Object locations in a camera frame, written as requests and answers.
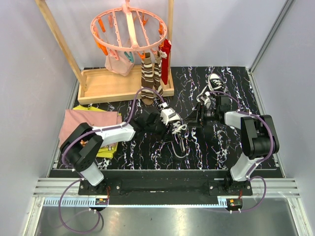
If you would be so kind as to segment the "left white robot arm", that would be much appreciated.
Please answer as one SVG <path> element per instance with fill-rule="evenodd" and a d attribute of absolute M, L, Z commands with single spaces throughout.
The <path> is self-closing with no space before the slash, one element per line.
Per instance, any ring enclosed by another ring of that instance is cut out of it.
<path fill-rule="evenodd" d="M 170 118 L 162 111 L 160 114 L 141 114 L 121 124 L 105 127 L 92 127 L 86 122 L 82 123 L 61 146 L 63 164 L 76 171 L 82 180 L 88 181 L 89 189 L 100 195 L 106 190 L 104 175 L 95 163 L 100 148 L 130 141 L 142 132 L 163 136 L 169 122 Z"/>

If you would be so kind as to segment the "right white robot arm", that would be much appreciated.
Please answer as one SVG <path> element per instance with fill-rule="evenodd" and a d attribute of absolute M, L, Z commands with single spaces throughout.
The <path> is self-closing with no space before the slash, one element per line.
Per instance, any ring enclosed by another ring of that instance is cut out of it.
<path fill-rule="evenodd" d="M 242 154 L 228 171 L 223 183 L 224 191 L 234 195 L 240 191 L 241 183 L 250 180 L 261 162 L 279 151 L 280 144 L 270 115 L 233 111 L 231 99 L 229 95 L 216 96 L 216 104 L 212 109 L 205 102 L 197 102 L 184 121 L 191 127 L 203 127 L 210 121 L 218 121 L 240 130 Z"/>

